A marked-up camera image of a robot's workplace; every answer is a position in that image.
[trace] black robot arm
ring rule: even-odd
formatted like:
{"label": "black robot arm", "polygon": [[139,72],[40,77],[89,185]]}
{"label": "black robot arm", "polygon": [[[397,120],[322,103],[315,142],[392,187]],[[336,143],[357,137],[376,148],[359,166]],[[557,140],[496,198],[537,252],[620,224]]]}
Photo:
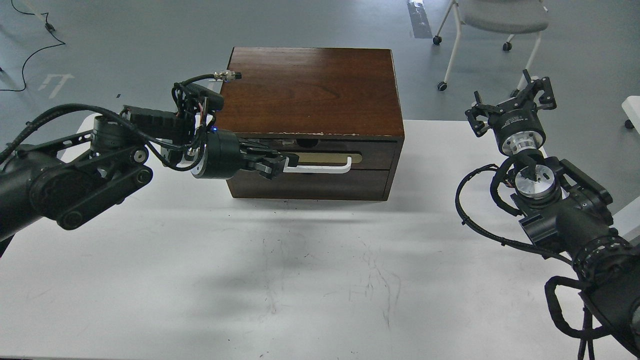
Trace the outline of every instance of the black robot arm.
{"label": "black robot arm", "polygon": [[[164,166],[207,179],[228,179],[240,170],[271,179],[284,171],[285,163],[295,167],[298,157],[294,154],[215,128],[223,98],[193,83],[209,78],[238,79],[240,74],[227,70],[174,84],[175,113],[125,106],[116,114],[97,106],[67,104],[28,123],[0,152],[0,256],[17,231],[41,217],[57,221],[64,229],[76,229],[149,184],[153,171],[144,164],[150,152]],[[93,130],[36,146],[22,144],[49,121],[83,110],[100,114]],[[88,142],[90,148],[74,160],[58,159],[60,151]],[[179,167],[183,161],[191,164]]]}
{"label": "black robot arm", "polygon": [[[607,209],[609,192],[570,163],[545,158],[540,147],[545,133],[538,110],[556,108],[548,77],[532,79],[524,71],[527,87],[496,106],[476,102],[465,112],[478,137],[492,129],[498,149],[507,156],[500,166],[491,165],[469,174],[456,193],[456,208],[476,232],[520,250],[561,259],[573,267],[578,279],[553,277],[545,286],[552,320],[563,333],[580,338],[579,358],[585,346],[593,357],[594,339],[614,336],[629,352],[640,357],[640,247],[632,247],[611,227],[613,217]],[[485,123],[478,117],[486,117]],[[519,220],[531,244],[500,238],[471,221],[460,206],[462,186],[481,171],[494,171],[490,193],[496,205]],[[497,191],[500,184],[512,188],[515,208],[504,202]],[[561,253],[566,252],[571,260]],[[564,320],[555,295],[557,286],[580,290],[585,305],[582,330],[572,329]],[[602,324],[591,328],[591,314]]]}

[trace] wooden box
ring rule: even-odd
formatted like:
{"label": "wooden box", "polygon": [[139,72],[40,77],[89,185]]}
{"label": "wooden box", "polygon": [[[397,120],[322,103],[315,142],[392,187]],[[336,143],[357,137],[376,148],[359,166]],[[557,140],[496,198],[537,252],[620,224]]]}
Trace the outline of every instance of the wooden box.
{"label": "wooden box", "polygon": [[321,154],[306,161],[322,163],[301,165],[354,155],[345,174],[239,172],[227,181],[233,197],[387,200],[404,140],[391,50],[235,47],[228,69],[242,79],[222,86],[220,129],[303,158]]}

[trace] drawer front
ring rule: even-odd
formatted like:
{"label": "drawer front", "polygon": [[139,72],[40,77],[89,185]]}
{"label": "drawer front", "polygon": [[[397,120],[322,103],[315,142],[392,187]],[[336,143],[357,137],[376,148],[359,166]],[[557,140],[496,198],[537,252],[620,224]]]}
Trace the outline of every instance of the drawer front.
{"label": "drawer front", "polygon": [[351,170],[346,174],[281,174],[268,180],[240,171],[227,180],[233,197],[258,199],[386,200],[386,170]]}
{"label": "drawer front", "polygon": [[[389,170],[397,148],[395,141],[342,141],[323,139],[251,139],[284,152],[359,154],[362,159],[353,169]],[[306,163],[307,165],[337,165],[336,163]]]}

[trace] white drawer handle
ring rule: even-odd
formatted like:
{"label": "white drawer handle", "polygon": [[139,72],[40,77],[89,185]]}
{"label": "white drawer handle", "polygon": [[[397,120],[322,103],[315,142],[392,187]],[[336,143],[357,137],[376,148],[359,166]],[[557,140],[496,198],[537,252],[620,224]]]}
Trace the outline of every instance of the white drawer handle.
{"label": "white drawer handle", "polygon": [[298,165],[297,167],[289,166],[289,158],[284,162],[284,169],[282,172],[297,172],[302,174],[344,174],[351,170],[351,156],[347,156],[346,165],[338,167],[326,167],[326,166],[313,166],[313,165]]}

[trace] chair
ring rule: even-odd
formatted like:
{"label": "chair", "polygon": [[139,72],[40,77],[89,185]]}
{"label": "chair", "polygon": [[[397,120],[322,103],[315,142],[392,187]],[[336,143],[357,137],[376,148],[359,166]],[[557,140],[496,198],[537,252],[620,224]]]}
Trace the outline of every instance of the chair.
{"label": "chair", "polygon": [[[516,34],[537,33],[536,43],[524,68],[531,67],[540,46],[541,32],[548,26],[547,9],[542,5],[542,0],[451,0],[438,33],[433,37],[434,45],[440,45],[442,42],[440,32],[451,9],[453,9],[453,15],[456,18],[456,41],[453,44],[444,80],[438,83],[439,91],[444,91],[447,88],[451,67],[458,52],[463,24],[496,33],[510,34],[502,45],[503,51],[511,50],[511,41]],[[522,89],[524,83],[525,79],[522,76],[516,90],[514,90],[515,94]]]}

